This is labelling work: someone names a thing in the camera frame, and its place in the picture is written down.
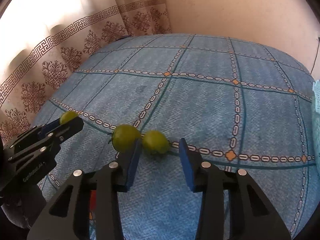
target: black wire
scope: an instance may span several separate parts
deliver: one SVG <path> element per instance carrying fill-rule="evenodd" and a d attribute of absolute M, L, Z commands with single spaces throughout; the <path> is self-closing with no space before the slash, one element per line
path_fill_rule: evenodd
<path fill-rule="evenodd" d="M 318 42 L 318 49 L 317 49 L 317 54 L 316 54 L 316 58 L 315 58 L 315 61 L 313 63 L 313 67 L 311 69 L 311 73 L 312 74 L 312 71 L 313 71 L 313 68 L 315 67 L 315 63 L 316 63 L 316 59 L 317 59 L 317 56 L 318 56 L 318 52 L 319 52 L 319 45 L 320 45 L 320 37 L 318 38 L 319 42 Z"/>

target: metal rivet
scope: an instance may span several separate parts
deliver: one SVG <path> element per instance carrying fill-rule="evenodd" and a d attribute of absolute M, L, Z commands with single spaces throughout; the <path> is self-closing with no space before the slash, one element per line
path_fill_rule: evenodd
<path fill-rule="evenodd" d="M 111 162 L 109 163 L 109 167 L 112 168 L 112 169 L 115 169 L 119 166 L 119 164 L 117 162 Z"/>
<path fill-rule="evenodd" d="M 244 169 L 239 169 L 238 170 L 238 174 L 241 175 L 241 176 L 245 176 L 245 175 L 247 175 L 247 171 L 244 170 Z"/>
<path fill-rule="evenodd" d="M 75 170 L 74 172 L 73 172 L 73 176 L 75 176 L 75 177 L 78 177 L 78 176 L 80 176 L 82 174 L 82 171 L 81 170 Z"/>
<path fill-rule="evenodd" d="M 210 167 L 211 167 L 211 163 L 209 163 L 209 162 L 202 162 L 202 163 L 201 163 L 201 166 L 204 167 L 204 168 L 210 168 Z"/>

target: sheer curtain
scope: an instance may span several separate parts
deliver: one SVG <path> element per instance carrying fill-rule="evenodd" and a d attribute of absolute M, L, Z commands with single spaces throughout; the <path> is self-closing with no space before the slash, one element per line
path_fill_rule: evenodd
<path fill-rule="evenodd" d="M 0 134 L 27 130 L 89 55 L 123 36 L 170 33 L 164 0 L 12 0 L 0 18 Z"/>

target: green lime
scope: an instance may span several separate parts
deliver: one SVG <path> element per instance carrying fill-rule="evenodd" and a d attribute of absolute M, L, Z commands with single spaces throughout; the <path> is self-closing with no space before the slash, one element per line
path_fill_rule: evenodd
<path fill-rule="evenodd" d="M 61 115 L 59 123 L 60 123 L 60 125 L 63 125 L 65 123 L 69 122 L 70 120 L 74 119 L 77 116 L 78 116 L 78 114 L 76 112 L 66 111 L 65 113 L 63 113 Z"/>
<path fill-rule="evenodd" d="M 142 146 L 151 154 L 165 154 L 169 150 L 169 141 L 157 130 L 147 131 L 142 139 Z"/>
<path fill-rule="evenodd" d="M 141 138 L 137 128 L 129 124 L 118 125 L 112 133 L 112 145 L 118 152 L 124 153 L 133 147 L 136 139 Z"/>

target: round green fruit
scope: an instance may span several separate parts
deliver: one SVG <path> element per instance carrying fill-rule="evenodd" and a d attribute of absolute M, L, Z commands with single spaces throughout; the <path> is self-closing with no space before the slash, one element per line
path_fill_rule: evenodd
<path fill-rule="evenodd" d="M 142 139 L 144 150 L 151 154 L 165 154 L 169 150 L 169 141 L 157 130 L 147 131 Z"/>
<path fill-rule="evenodd" d="M 65 113 L 63 113 L 61 115 L 59 123 L 60 123 L 60 125 L 63 125 L 65 123 L 69 122 L 70 120 L 74 119 L 77 116 L 78 116 L 78 114 L 76 112 L 66 111 Z"/>
<path fill-rule="evenodd" d="M 133 147 L 134 141 L 141 138 L 137 128 L 129 124 L 118 125 L 112 133 L 112 145 L 118 152 L 124 153 Z"/>

